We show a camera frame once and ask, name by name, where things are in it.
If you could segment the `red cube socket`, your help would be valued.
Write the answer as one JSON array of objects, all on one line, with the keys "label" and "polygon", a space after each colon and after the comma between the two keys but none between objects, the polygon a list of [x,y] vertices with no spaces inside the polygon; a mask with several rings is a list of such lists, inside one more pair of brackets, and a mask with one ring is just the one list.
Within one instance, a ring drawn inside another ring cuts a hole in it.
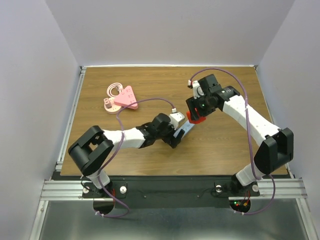
[{"label": "red cube socket", "polygon": [[192,115],[190,111],[186,112],[187,119],[191,124],[200,124],[201,122],[206,120],[206,117],[200,116],[198,120],[192,120]]}]

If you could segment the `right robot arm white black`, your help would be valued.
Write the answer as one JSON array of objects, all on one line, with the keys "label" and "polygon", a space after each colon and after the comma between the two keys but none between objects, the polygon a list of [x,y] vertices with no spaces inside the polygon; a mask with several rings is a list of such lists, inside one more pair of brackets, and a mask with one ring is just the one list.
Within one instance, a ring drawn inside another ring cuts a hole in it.
[{"label": "right robot arm white black", "polygon": [[193,91],[193,96],[186,100],[190,123],[201,123],[219,109],[237,121],[247,131],[248,140],[255,140],[259,146],[251,156],[250,164],[232,176],[230,190],[233,194],[242,195],[248,185],[294,158],[294,133],[265,119],[234,87],[222,87],[214,74],[189,80],[187,86]]}]

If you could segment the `blue power strip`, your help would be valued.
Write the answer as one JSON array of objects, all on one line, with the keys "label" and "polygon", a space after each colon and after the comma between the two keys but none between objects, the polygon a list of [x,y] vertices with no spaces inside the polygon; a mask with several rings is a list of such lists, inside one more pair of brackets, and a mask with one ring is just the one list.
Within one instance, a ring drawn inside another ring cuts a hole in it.
[{"label": "blue power strip", "polygon": [[190,123],[189,121],[186,121],[181,127],[179,127],[175,133],[174,133],[174,137],[177,138],[178,135],[180,134],[181,131],[183,131],[183,136],[188,134],[188,132],[195,126],[195,124]]}]

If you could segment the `pink triangular power strip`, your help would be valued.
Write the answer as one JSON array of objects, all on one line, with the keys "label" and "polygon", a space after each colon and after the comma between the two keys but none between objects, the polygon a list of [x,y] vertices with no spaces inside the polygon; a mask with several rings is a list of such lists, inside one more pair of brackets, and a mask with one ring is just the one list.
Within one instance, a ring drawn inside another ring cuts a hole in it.
[{"label": "pink triangular power strip", "polygon": [[138,109],[138,103],[133,88],[126,86],[115,98],[114,103],[121,107],[127,107],[132,110]]}]

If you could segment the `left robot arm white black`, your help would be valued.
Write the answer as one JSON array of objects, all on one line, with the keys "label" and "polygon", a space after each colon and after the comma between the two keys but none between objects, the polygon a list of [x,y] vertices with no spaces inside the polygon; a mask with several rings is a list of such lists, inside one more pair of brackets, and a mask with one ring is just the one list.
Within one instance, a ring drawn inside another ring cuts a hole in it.
[{"label": "left robot arm white black", "polygon": [[173,149],[181,142],[184,131],[175,135],[185,119],[180,112],[159,113],[151,122],[127,130],[103,130],[98,125],[90,127],[68,149],[68,154],[83,176],[90,179],[100,197],[111,193],[111,180],[101,168],[108,155],[113,157],[121,149],[149,147],[162,140]]}]

